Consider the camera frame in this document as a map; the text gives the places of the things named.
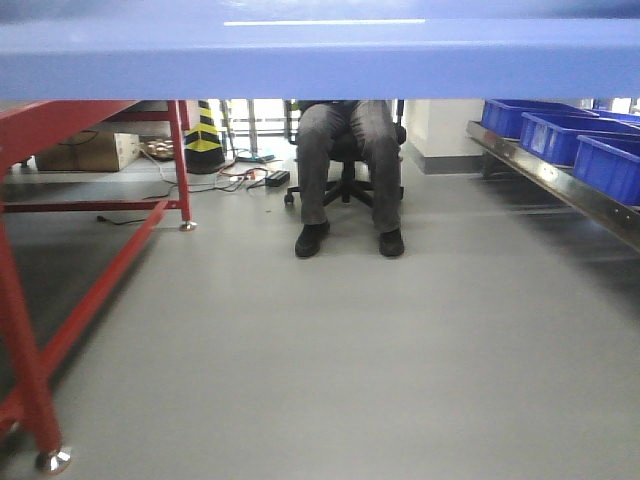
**blue plastic bin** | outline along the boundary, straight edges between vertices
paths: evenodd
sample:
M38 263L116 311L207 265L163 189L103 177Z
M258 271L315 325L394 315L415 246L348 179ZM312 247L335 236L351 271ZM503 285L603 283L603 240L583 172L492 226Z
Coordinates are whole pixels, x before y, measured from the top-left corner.
M609 118L523 113L520 145L555 165L573 166L578 135L640 140L640 128Z
M560 113L594 118L598 116L589 110L581 110L564 103L538 100L485 100L480 123L503 137L520 138L524 112Z
M619 122L630 123L633 126L640 126L640 115L632 115L630 113L616 113L609 110L590 110L602 118L613 118Z
M573 175L625 205L640 205L640 140L579 135Z

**stainless steel shelf edge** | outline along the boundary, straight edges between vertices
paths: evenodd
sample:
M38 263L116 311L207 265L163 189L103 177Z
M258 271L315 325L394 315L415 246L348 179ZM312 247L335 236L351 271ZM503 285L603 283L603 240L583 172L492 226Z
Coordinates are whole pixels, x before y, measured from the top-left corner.
M487 130L478 122L467 124L467 133L488 153L540 185L567 204L592 218L640 252L640 214L595 190L535 155Z

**person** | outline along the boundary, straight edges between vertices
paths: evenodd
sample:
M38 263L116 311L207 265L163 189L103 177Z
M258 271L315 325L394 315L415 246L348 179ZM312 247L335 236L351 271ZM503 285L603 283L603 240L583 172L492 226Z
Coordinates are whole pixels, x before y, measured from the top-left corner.
M385 257L404 253L400 232L400 147L384 100L298 101L301 117L296 136L302 232L295 243L300 258L318 253L329 233L322 200L333 140L353 132L373 183L372 219Z

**black office chair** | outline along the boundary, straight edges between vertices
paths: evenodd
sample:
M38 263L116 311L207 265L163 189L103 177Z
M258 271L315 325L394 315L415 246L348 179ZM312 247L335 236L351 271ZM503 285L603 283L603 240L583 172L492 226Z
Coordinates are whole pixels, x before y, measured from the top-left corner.
M293 118L292 101L285 100L285 135L289 140L289 143L295 145L295 135L293 132ZM407 131L401 125L402 115L404 113L404 100L398 100L396 108L396 120L394 126L396 129L396 135L398 144L402 145L407 140ZM326 193L323 200L323 205L328 205L336 198L341 197L344 203L349 203L351 197L355 197L365 205L369 207L373 206L373 198L367 193L373 191L373 185L371 182L356 180L356 162L362 162L363 159L358 151L358 145L356 137L347 131L334 140L333 147L329 152L329 158L331 160L342 162L342 175L340 180L327 182ZM284 196L284 203L286 205L293 204L293 194L300 192L300 187L289 187L287 193ZM404 196L404 187L400 187L400 198Z

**metal leveling foot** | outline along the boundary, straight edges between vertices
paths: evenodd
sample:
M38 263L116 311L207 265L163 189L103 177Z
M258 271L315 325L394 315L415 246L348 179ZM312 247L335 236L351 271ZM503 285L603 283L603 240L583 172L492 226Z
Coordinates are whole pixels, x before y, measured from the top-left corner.
M187 221L187 222L184 222L182 225L180 225L180 231L181 232L191 232L191 231L195 230L197 226L198 226L198 224L196 222Z
M36 458L36 468L48 475L57 475L64 471L71 462L71 449L62 447L53 452L41 452Z

